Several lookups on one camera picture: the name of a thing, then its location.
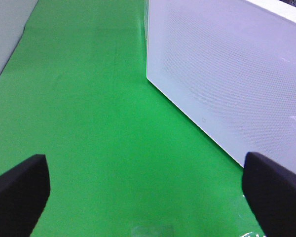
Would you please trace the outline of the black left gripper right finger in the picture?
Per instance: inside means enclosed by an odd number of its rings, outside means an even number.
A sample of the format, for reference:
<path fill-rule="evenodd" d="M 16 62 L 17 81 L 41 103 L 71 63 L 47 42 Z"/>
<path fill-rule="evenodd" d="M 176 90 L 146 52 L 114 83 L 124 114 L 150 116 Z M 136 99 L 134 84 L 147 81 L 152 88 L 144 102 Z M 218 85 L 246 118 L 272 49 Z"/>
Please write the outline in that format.
<path fill-rule="evenodd" d="M 248 152 L 242 192 L 267 237 L 296 237 L 296 174 L 272 159 Z"/>

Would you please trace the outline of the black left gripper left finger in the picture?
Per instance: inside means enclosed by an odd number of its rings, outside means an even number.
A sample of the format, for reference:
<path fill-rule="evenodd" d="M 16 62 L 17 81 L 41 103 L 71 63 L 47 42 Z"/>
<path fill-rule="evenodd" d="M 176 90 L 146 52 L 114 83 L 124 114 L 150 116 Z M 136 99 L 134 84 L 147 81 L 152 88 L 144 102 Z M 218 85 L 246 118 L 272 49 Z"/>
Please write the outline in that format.
<path fill-rule="evenodd" d="M 45 155 L 33 155 L 0 175 L 0 237 L 29 237 L 49 196 Z"/>

